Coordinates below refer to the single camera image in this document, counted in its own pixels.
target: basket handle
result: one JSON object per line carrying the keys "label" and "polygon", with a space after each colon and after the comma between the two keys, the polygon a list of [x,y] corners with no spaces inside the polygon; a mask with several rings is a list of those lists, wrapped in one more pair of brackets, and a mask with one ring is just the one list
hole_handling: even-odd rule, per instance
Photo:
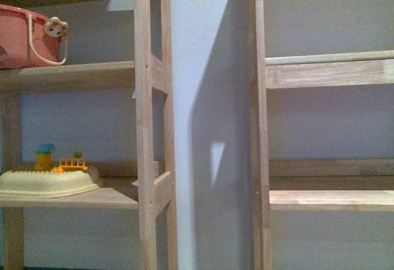
{"label": "basket handle", "polygon": [[66,59],[67,59],[67,44],[68,44],[68,42],[67,42],[67,39],[68,39],[68,34],[66,33],[65,34],[65,42],[64,42],[64,45],[65,45],[65,53],[64,53],[64,59],[63,59],[63,61],[61,61],[61,62],[53,62],[53,61],[50,61],[50,60],[48,60],[48,59],[46,59],[46,58],[44,58],[44,57],[42,57],[42,56],[40,56],[40,54],[38,54],[37,53],[37,51],[36,51],[36,49],[34,48],[34,44],[33,44],[33,16],[31,15],[31,14],[29,14],[29,45],[30,45],[30,48],[31,48],[31,50],[33,51],[33,53],[41,60],[41,61],[44,61],[44,62],[46,62],[46,63],[48,63],[48,64],[50,64],[50,65],[63,65],[65,62],[66,62]]}

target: cream plastic tray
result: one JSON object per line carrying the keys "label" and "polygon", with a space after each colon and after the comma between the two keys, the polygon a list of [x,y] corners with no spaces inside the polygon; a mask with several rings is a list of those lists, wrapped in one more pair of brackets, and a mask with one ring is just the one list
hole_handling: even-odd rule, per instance
{"label": "cream plastic tray", "polygon": [[9,171],[0,177],[0,196],[51,198],[97,189],[103,179],[95,167],[73,172]]}

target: yellow plastic piece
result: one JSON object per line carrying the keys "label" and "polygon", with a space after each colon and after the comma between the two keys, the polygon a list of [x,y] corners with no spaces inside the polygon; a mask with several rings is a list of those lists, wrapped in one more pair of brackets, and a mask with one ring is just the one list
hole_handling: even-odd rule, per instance
{"label": "yellow plastic piece", "polygon": [[52,169],[54,173],[71,172],[75,170],[87,170],[85,158],[68,157],[59,160],[59,166]]}
{"label": "yellow plastic piece", "polygon": [[52,157],[50,156],[50,153],[37,154],[34,170],[37,172],[52,170]]}

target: wooden shelving unit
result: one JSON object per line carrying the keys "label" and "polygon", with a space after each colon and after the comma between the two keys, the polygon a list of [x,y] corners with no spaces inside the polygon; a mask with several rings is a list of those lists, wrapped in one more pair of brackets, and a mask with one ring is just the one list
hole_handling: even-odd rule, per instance
{"label": "wooden shelving unit", "polygon": [[[96,0],[0,0],[31,7]],[[55,199],[0,197],[4,219],[4,269],[23,269],[23,208],[69,207],[138,210],[141,268],[157,269],[156,217],[167,210],[168,267],[178,269],[172,97],[171,5],[161,0],[162,60],[151,52],[150,0],[134,0],[135,60],[2,70],[2,171],[22,162],[20,109],[23,93],[136,89],[137,162],[91,162],[105,185],[88,193]],[[153,160],[152,91],[164,94],[164,162]]]}
{"label": "wooden shelving unit", "polygon": [[394,211],[393,159],[269,161],[267,89],[394,83],[394,51],[265,58],[263,0],[249,0],[255,269],[272,269],[271,210]]}

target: pink plastic tub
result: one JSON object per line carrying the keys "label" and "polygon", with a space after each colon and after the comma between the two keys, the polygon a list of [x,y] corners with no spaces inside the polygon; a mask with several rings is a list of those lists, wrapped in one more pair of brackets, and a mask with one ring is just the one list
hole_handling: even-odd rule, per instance
{"label": "pink plastic tub", "polygon": [[30,48],[29,14],[33,16],[33,45],[37,53],[58,62],[62,38],[52,38],[44,32],[44,25],[49,19],[28,10],[0,4],[0,69],[50,66]]}

